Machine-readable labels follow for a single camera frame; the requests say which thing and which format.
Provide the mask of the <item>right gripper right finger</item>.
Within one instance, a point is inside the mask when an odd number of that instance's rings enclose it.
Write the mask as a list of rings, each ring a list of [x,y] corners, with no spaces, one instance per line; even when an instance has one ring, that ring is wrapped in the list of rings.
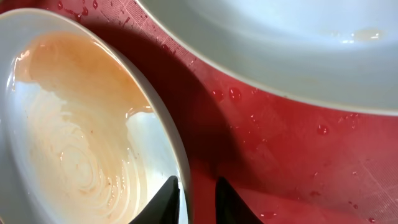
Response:
[[[224,177],[216,183],[216,223],[263,224]]]

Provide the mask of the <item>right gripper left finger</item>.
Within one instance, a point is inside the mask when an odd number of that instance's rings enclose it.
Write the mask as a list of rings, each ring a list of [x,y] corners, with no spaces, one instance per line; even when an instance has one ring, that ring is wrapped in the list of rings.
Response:
[[[180,189],[173,175],[129,224],[178,224],[179,206]]]

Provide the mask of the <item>white plate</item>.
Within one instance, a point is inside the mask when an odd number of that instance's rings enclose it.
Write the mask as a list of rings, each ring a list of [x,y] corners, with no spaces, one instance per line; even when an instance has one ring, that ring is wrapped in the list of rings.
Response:
[[[42,9],[1,14],[1,222],[130,223],[190,172],[160,96],[123,54]]]
[[[396,0],[139,0],[219,71],[291,100],[397,114]]]

